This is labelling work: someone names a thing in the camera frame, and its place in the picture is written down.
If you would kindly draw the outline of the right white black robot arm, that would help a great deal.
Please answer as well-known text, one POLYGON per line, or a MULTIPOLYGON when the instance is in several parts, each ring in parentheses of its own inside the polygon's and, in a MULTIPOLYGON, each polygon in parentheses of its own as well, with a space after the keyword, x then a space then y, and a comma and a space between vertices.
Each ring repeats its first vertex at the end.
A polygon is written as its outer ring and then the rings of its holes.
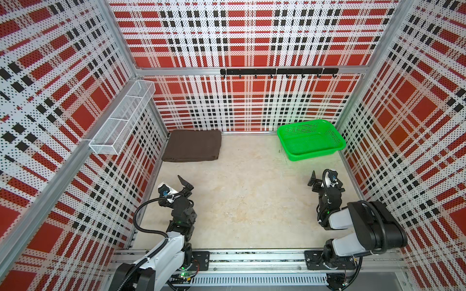
POLYGON ((382 202, 360 200, 342 206, 345 189, 336 171, 326 169, 321 178, 313 172, 308 186, 318 194, 317 223, 325 230, 352 230, 342 238, 327 240, 321 251, 306 251, 309 270, 353 270, 357 268, 353 258, 407 246, 405 230, 382 202))

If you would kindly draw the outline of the brown trousers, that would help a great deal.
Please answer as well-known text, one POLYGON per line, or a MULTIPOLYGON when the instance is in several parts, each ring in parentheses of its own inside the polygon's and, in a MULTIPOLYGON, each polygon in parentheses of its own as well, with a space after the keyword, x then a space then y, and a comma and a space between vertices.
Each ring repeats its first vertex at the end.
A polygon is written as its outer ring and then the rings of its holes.
POLYGON ((218 160, 222 146, 219 130, 174 130, 163 154, 164 162, 202 162, 218 160))

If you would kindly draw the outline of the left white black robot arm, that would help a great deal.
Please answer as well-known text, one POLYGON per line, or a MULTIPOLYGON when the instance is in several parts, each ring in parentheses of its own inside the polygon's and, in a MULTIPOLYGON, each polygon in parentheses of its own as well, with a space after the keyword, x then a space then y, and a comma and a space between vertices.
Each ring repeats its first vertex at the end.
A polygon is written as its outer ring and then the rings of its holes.
POLYGON ((194 202, 189 199, 194 186, 178 177, 181 191, 163 183, 158 187, 159 197, 142 203, 135 211, 133 225, 142 233, 161 235, 162 241, 134 263, 121 264, 110 283, 110 291, 160 291, 179 269, 192 264, 192 245, 189 240, 194 232, 197 214, 194 202), (142 228, 137 222, 139 212, 148 204, 157 202, 170 208, 172 219, 166 231, 142 228))

